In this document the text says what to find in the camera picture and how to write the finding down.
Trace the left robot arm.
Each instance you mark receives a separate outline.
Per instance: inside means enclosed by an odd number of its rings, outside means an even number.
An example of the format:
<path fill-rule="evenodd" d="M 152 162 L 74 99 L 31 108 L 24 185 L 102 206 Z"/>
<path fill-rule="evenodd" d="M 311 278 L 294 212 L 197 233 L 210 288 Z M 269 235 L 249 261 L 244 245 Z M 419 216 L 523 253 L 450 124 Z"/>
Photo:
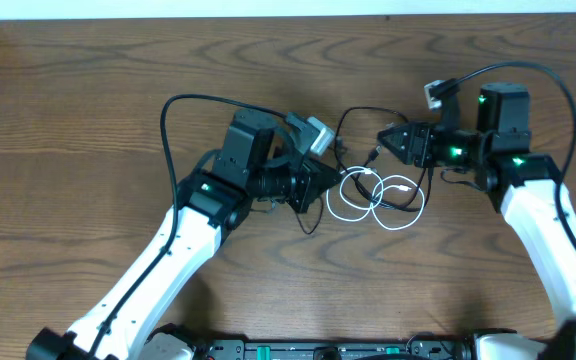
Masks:
<path fill-rule="evenodd" d="M 42 329 L 29 359 L 144 359 L 166 344 L 189 359 L 189 346 L 154 329 L 180 290 L 249 215 L 271 201 L 304 213 L 340 181 L 320 162 L 333 131 L 295 113 L 277 120 L 237 111 L 221 148 L 207 152 L 173 184 L 173 205 L 149 245 L 114 287 L 65 334 Z"/>

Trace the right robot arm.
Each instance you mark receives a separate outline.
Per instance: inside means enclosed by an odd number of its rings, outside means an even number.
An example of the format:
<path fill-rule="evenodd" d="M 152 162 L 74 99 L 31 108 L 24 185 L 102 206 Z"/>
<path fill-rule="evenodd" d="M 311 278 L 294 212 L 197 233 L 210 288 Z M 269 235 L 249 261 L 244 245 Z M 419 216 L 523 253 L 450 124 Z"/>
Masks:
<path fill-rule="evenodd" d="M 557 324 L 539 342 L 510 330 L 476 331 L 459 340 L 453 359 L 576 359 L 576 214 L 563 172 L 547 154 L 530 149 L 530 95 L 521 84 L 488 83 L 478 99 L 477 127 L 459 129 L 458 87 L 425 87 L 437 123 L 407 122 L 377 135 L 405 165 L 473 172 L 473 188 L 488 195 L 515 231 L 547 293 Z"/>

